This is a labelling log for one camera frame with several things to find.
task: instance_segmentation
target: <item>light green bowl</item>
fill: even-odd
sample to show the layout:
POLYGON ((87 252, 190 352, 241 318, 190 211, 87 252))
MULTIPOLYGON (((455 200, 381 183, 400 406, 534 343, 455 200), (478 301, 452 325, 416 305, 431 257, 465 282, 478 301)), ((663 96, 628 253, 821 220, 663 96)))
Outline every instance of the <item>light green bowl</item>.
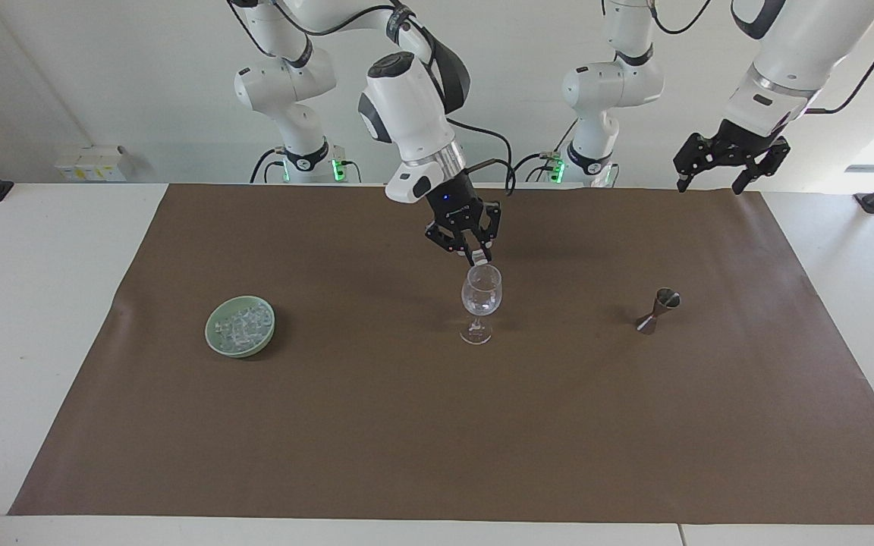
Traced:
POLYGON ((268 304, 267 301, 263 300, 256 295, 240 295, 239 297, 233 297, 229 301, 225 301, 225 303, 218 305, 218 308, 215 309, 214 313, 212 313, 208 317, 207 324, 204 325, 204 338, 208 341, 208 345, 211 346, 212 349, 215 350, 216 353, 223 356, 229 356, 232 359, 243 359, 246 356, 252 356, 254 353, 258 353, 260 350, 264 349, 268 342, 272 339, 272 334, 275 333, 275 310, 272 309, 271 305, 268 304), (258 345, 246 349, 241 350, 238 353, 226 353, 221 349, 222 346, 222 335, 218 332, 215 332, 214 324, 215 322, 222 321, 222 319, 227 319, 232 315, 237 314, 239 311, 243 311, 247 308, 254 307, 258 303, 263 304, 272 314, 272 326, 268 328, 268 332, 265 333, 264 339, 258 342, 258 345))

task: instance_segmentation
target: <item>table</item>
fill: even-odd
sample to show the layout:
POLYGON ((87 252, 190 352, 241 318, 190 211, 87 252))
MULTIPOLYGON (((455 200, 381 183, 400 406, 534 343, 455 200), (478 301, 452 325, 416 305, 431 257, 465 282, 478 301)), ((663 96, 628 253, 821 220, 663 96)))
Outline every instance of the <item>table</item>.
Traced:
MULTIPOLYGON (((0 543, 872 544, 874 528, 6 518, 166 186, 20 184, 0 204, 0 543), (2 343, 4 332, 9 343, 2 343)), ((846 196, 766 201, 874 388, 874 217, 846 196)))

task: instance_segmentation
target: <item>metal jigger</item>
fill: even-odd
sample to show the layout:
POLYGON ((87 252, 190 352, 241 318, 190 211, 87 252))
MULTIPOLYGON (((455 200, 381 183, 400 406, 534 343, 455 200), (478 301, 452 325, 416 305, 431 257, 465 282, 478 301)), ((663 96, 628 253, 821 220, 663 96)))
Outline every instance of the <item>metal jigger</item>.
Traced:
POLYGON ((652 304, 652 313, 636 319, 636 331, 645 335, 652 335, 656 331, 656 319, 680 307, 680 293, 673 289, 659 289, 656 291, 656 301, 652 304))

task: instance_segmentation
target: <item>green light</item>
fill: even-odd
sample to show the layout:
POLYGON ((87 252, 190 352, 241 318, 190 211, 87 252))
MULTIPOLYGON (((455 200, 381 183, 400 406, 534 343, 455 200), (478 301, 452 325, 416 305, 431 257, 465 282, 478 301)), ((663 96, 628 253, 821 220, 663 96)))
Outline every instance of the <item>green light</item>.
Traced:
POLYGON ((337 159, 332 160, 332 173, 336 177, 336 182, 342 182, 344 177, 346 177, 346 169, 343 168, 342 163, 337 159))
POLYGON ((552 167, 552 182, 561 184, 561 177, 565 176, 565 162, 561 159, 555 160, 555 167, 552 167))

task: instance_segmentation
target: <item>bowl of ice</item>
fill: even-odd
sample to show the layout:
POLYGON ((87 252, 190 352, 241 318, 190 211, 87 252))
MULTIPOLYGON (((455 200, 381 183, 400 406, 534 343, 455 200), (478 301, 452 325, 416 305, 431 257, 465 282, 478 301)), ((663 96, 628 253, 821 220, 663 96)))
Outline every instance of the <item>bowl of ice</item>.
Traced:
POLYGON ((232 359, 258 353, 274 333, 275 311, 256 295, 240 295, 218 305, 204 326, 208 345, 232 359))

